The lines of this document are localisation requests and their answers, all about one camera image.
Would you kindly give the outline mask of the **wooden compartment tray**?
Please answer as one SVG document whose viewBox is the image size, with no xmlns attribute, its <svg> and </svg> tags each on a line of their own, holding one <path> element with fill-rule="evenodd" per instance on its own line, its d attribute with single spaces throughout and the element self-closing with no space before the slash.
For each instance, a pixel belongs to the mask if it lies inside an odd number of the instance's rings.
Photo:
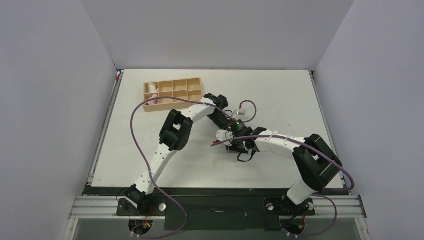
<svg viewBox="0 0 424 240">
<path fill-rule="evenodd" d="M 143 99 L 146 101 L 153 94 L 158 94 L 158 103 L 154 105 L 143 105 L 146 113 L 168 111 L 172 109 L 185 109 L 192 102 L 198 102 L 203 97 L 202 80 L 200 77 L 164 80 L 154 82 L 158 93 L 147 93 L 147 84 L 144 83 Z"/>
</svg>

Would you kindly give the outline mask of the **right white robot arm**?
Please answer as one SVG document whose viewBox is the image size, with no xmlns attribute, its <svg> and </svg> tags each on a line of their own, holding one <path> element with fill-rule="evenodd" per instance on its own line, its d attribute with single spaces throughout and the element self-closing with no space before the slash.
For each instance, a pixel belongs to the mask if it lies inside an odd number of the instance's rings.
<svg viewBox="0 0 424 240">
<path fill-rule="evenodd" d="M 294 160 L 300 173 L 297 181 L 282 199 L 283 209 L 296 213 L 312 194 L 322 192 L 339 174 L 343 165 L 329 145 L 317 134 L 290 137 L 264 127 L 252 129 L 237 121 L 227 127 L 235 138 L 232 146 L 242 152 L 267 152 Z"/>
</svg>

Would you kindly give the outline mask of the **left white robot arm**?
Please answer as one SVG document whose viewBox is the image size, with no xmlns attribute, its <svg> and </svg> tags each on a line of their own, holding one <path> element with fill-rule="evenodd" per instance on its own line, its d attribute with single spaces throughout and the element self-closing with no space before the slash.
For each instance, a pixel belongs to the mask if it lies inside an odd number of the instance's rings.
<svg viewBox="0 0 424 240">
<path fill-rule="evenodd" d="M 150 195 L 157 188 L 156 181 L 159 179 L 171 158 L 181 151 L 189 142 L 194 123 L 204 117 L 219 116 L 228 121 L 224 109 L 229 106 L 227 98 L 223 95 L 215 96 L 211 93 L 204 95 L 200 101 L 190 101 L 193 105 L 181 111 L 173 109 L 169 112 L 160 132 L 159 142 L 153 157 L 148 160 L 137 142 L 134 131 L 134 118 L 137 110 L 148 101 L 140 103 L 130 117 L 130 132 L 134 143 L 144 159 L 146 169 L 125 192 L 125 199 L 129 202 L 129 208 L 136 215 L 143 215 L 149 209 Z"/>
</svg>

